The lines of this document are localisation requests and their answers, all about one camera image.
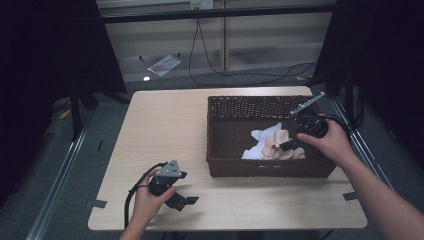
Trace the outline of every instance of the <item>wicker basket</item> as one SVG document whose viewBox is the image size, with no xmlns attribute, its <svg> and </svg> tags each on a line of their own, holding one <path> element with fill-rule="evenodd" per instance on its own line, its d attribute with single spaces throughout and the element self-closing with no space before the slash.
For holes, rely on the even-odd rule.
<svg viewBox="0 0 424 240">
<path fill-rule="evenodd" d="M 305 149 L 306 159 L 241 159 L 244 150 L 257 144 L 250 136 L 252 130 L 263 130 L 281 122 L 290 136 L 295 136 L 298 124 L 290 111 L 309 99 L 307 96 L 209 97 L 206 160 L 211 176 L 328 177 L 336 165 L 313 147 Z"/>
</svg>

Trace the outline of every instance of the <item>gray carpet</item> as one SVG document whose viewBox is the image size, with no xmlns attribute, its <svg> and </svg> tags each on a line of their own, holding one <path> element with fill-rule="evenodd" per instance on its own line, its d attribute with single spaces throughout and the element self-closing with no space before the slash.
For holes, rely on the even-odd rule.
<svg viewBox="0 0 424 240">
<path fill-rule="evenodd" d="M 292 70 L 296 73 L 304 68 L 305 66 L 298 66 Z M 261 69 L 255 70 L 255 72 L 283 74 L 286 70 L 287 68 Z M 302 75 L 311 75 L 312 72 L 313 69 Z M 233 77 L 217 74 L 196 75 L 196 80 L 199 82 L 227 87 L 256 84 L 275 79 L 276 77 L 252 75 Z M 260 86 L 293 86 L 302 83 L 292 77 Z M 214 86 L 200 86 L 189 77 L 179 77 L 127 84 L 129 94 L 124 96 L 130 98 L 135 91 L 139 90 L 204 87 Z M 322 89 L 322 85 L 312 88 L 314 93 L 319 93 Z M 96 95 L 96 98 L 100 104 L 94 112 L 91 123 L 86 124 L 88 127 L 86 137 L 72 166 L 64 191 L 44 234 L 44 239 L 117 239 L 121 234 L 119 231 L 94 232 L 87 227 L 91 213 L 90 206 L 86 206 L 87 201 L 95 199 L 97 195 L 128 108 L 127 105 L 122 105 L 102 95 Z M 333 111 L 328 100 L 321 101 L 321 105 L 325 112 Z M 83 109 L 83 119 L 87 111 Z M 72 121 L 70 117 L 58 120 L 58 114 L 52 116 L 53 122 L 46 133 L 43 147 L 34 159 L 31 170 L 22 181 L 20 191 L 12 194 L 0 211 L 0 239 L 26 238 L 63 163 L 72 138 Z M 365 119 L 360 132 L 395 190 L 418 209 L 424 211 L 424 171 L 413 161 L 402 142 L 393 141 L 390 138 L 388 127 L 366 103 Z M 199 235 L 187 237 L 187 239 L 196 238 L 202 239 Z M 225 239 L 222 234 L 217 234 L 215 239 L 218 238 Z M 143 239 L 162 239 L 162 233 L 148 233 Z M 170 234 L 165 234 L 164 239 L 170 239 Z M 370 219 L 367 227 L 363 229 L 337 230 L 327 239 L 378 240 L 383 238 L 375 223 Z"/>
</svg>

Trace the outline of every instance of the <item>human hand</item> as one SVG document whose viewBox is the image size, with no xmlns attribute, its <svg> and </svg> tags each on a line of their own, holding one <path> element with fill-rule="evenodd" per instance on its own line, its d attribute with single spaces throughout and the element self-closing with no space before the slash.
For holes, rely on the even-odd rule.
<svg viewBox="0 0 424 240">
<path fill-rule="evenodd" d="M 149 180 L 155 175 L 159 169 L 151 171 L 146 178 L 140 183 L 140 188 L 137 189 L 135 195 L 135 203 L 133 215 L 131 217 L 130 223 L 140 224 L 144 227 L 150 223 L 150 221 L 156 216 L 159 212 L 160 207 L 166 201 L 168 201 L 174 193 L 177 191 L 175 186 L 170 187 L 166 192 L 160 196 L 155 196 L 149 191 Z"/>
<path fill-rule="evenodd" d="M 346 132 L 335 121 L 327 121 L 328 132 L 322 138 L 299 133 L 297 138 L 305 143 L 311 144 L 318 148 L 325 156 L 332 159 L 336 164 L 342 163 L 345 159 L 349 159 L 353 152 L 350 143 L 346 137 Z"/>
</svg>

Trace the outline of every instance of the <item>wooden table top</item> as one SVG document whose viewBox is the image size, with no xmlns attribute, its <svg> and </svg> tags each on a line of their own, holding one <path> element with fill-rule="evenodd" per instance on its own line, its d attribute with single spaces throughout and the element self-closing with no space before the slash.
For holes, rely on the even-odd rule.
<svg viewBox="0 0 424 240">
<path fill-rule="evenodd" d="M 176 159 L 181 195 L 198 196 L 181 212 L 162 206 L 148 230 L 301 230 L 362 228 L 367 224 L 340 168 L 326 179 L 212 178 L 206 162 L 207 97 L 311 95 L 307 87 L 256 87 L 136 92 L 93 208 L 92 230 L 122 230 L 128 190 L 157 163 Z"/>
</svg>

